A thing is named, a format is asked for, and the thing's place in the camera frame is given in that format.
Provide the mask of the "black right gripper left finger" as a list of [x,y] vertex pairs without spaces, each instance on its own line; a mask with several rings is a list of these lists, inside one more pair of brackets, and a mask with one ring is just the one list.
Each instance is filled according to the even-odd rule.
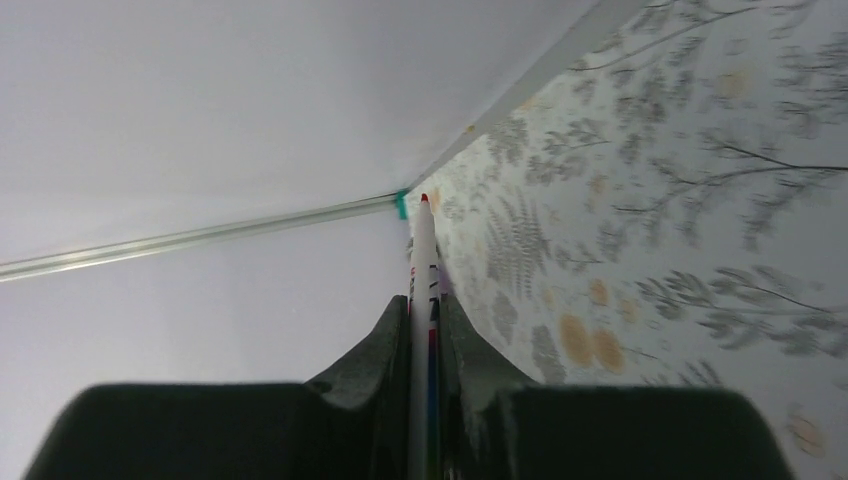
[[303,383],[100,384],[56,418],[29,479],[403,479],[408,301]]

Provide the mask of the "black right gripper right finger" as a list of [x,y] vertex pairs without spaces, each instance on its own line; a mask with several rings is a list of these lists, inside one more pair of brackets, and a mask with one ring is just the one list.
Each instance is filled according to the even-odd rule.
[[754,406],[715,387],[544,385],[441,298],[445,479],[789,479]]

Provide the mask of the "red cap whiteboard marker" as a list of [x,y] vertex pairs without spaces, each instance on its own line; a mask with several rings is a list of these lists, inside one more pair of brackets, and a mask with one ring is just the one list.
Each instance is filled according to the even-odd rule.
[[425,193],[420,196],[412,240],[409,295],[412,350],[407,477],[439,479],[437,327],[440,261],[431,202]]

